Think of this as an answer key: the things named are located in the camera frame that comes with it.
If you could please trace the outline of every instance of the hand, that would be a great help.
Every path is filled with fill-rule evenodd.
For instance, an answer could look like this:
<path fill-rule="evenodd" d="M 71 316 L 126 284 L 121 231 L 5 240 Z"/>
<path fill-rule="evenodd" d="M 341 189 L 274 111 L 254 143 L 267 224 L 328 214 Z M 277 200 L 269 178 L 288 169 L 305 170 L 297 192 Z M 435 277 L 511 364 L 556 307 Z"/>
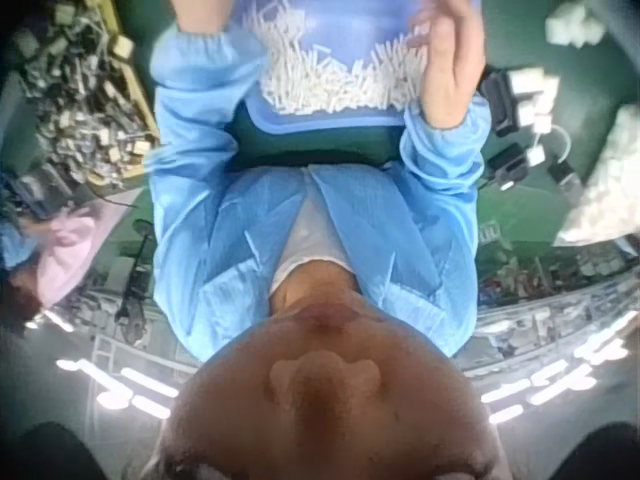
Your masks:
<path fill-rule="evenodd" d="M 172 0 L 172 3 L 178 26 L 185 33 L 219 33 L 233 10 L 233 0 Z"/>
<path fill-rule="evenodd" d="M 412 25 L 431 25 L 426 35 L 414 37 L 412 47 L 429 48 L 420 101 L 429 125 L 452 129 L 465 119 L 486 65 L 482 14 L 470 0 L 427 0 Z"/>

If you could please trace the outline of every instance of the blue tray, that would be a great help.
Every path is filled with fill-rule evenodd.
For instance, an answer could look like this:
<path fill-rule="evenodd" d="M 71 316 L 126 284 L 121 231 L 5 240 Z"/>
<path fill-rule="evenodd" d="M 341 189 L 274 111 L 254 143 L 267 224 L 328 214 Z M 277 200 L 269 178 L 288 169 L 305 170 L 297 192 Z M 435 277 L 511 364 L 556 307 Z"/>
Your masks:
<path fill-rule="evenodd" d="M 260 8 L 272 0 L 240 0 L 235 17 L 253 2 Z M 392 41 L 408 32 L 409 19 L 419 11 L 422 0 L 290 0 L 293 8 L 303 9 L 315 25 L 301 40 L 302 48 L 314 44 L 331 49 L 331 56 L 350 67 L 364 59 L 368 65 L 370 52 L 376 43 Z M 316 112 L 311 115 L 277 113 L 264 99 L 256 85 L 246 98 L 253 123 L 272 134 L 286 134 L 342 127 L 375 127 L 403 125 L 402 113 L 394 108 L 376 110 L 358 108 L 338 113 Z"/>

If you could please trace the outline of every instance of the pile of components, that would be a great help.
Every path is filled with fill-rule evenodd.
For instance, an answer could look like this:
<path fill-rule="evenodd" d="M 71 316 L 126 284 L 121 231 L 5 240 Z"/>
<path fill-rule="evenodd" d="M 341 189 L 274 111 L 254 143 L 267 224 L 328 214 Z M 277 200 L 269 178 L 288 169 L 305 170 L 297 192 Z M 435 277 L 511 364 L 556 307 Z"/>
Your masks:
<path fill-rule="evenodd" d="M 45 159 L 66 168 L 79 183 L 122 186 L 125 173 L 142 164 L 154 137 L 122 73 L 134 44 L 109 35 L 98 3 L 57 3 L 44 28 L 23 28 L 14 43 L 23 58 L 19 73 L 36 108 Z"/>
<path fill-rule="evenodd" d="M 310 23 L 305 11 L 292 8 L 288 0 L 276 0 L 261 10 L 253 3 L 244 16 L 245 28 L 269 50 L 269 68 L 260 87 L 278 113 L 391 107 L 402 111 L 419 96 L 427 51 L 409 48 L 409 35 L 376 44 L 370 58 L 348 67 L 323 45 L 303 49 L 301 39 L 310 31 Z"/>

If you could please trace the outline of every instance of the black cable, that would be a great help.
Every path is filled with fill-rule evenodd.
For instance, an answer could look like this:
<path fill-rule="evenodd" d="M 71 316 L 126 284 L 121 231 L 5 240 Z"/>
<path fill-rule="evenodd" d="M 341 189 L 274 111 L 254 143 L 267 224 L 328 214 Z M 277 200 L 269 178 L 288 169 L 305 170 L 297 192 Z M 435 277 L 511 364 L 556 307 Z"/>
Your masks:
<path fill-rule="evenodd" d="M 490 187 L 491 185 L 493 185 L 495 183 L 496 179 L 495 178 L 490 178 L 489 180 L 487 180 L 486 182 L 484 182 L 482 185 L 480 185 L 478 187 L 478 191 L 484 190 L 487 187 Z"/>
<path fill-rule="evenodd" d="M 116 205 L 118 207 L 127 207 L 127 208 L 139 208 L 138 205 L 130 205 L 128 203 L 121 203 L 121 202 L 115 202 L 113 200 L 109 200 L 108 198 L 105 198 L 104 196 L 100 195 L 98 192 L 96 192 L 93 188 L 91 188 L 89 186 L 88 183 L 85 184 L 87 186 L 87 188 L 89 189 L 89 191 L 98 199 L 105 201 L 107 203 L 110 203 L 112 205 Z"/>

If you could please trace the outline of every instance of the light blue jacket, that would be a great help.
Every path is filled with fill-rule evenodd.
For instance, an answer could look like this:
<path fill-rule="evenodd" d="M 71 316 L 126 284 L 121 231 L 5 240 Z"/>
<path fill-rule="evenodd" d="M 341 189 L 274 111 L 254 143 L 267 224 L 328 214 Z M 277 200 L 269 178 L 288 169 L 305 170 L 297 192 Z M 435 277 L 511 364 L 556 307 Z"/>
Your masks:
<path fill-rule="evenodd" d="M 407 110 L 402 162 L 226 171 L 237 151 L 225 132 L 267 62 L 249 33 L 172 27 L 156 46 L 156 116 L 163 146 L 150 156 L 158 248 L 155 300 L 174 332 L 207 360 L 269 317 L 269 290 L 289 231 L 316 182 L 360 289 L 446 355 L 476 322 L 475 183 L 490 129 L 476 98 L 464 124 L 429 128 Z"/>

